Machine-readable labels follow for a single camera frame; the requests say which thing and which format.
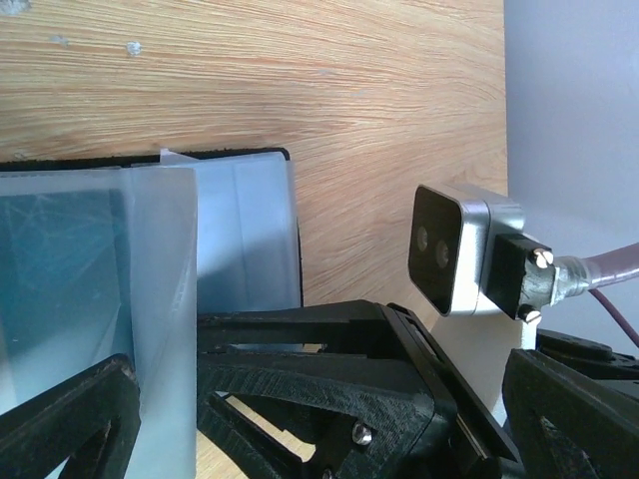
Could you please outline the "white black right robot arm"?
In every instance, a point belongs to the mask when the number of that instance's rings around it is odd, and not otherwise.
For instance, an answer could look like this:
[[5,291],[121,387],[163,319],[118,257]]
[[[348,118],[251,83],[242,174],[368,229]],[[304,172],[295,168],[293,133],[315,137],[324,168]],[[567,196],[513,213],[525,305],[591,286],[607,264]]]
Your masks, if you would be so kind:
[[198,319],[197,426],[251,478],[634,478],[638,362],[541,330],[499,424],[415,314],[366,300]]

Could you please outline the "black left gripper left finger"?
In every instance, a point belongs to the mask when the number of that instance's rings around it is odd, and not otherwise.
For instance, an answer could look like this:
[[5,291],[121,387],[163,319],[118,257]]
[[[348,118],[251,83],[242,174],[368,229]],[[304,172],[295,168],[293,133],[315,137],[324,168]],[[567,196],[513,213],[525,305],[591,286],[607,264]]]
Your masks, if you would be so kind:
[[122,478],[139,433],[140,390],[114,354],[1,415],[1,476]]

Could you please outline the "blue card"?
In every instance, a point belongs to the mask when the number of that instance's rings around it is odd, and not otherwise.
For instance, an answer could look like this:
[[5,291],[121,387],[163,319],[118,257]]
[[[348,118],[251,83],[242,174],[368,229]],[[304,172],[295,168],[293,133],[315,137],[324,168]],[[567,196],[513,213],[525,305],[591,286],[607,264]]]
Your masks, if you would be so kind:
[[101,360],[132,355],[124,196],[1,200],[1,410]]

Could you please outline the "black leather card holder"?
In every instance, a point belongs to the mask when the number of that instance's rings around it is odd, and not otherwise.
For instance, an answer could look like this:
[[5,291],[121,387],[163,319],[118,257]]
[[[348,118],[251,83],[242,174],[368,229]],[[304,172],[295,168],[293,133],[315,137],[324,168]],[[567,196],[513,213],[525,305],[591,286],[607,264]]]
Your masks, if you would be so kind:
[[287,152],[180,155],[129,168],[5,172],[4,197],[117,190],[129,239],[141,428],[131,478],[196,474],[196,318],[302,304]]

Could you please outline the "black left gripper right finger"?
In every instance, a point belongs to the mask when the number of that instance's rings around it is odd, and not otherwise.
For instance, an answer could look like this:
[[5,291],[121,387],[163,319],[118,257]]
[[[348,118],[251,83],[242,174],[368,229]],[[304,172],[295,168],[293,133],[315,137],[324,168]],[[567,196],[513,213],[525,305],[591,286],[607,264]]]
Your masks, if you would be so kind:
[[594,380],[539,351],[508,357],[503,402],[528,478],[636,478],[638,385]]

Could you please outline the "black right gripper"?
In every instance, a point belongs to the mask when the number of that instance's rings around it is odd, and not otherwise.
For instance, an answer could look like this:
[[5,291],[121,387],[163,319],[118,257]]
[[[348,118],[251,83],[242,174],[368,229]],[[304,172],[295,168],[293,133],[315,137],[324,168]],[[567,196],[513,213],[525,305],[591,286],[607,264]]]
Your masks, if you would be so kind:
[[251,478],[520,478],[415,313],[366,300],[197,321],[198,429]]

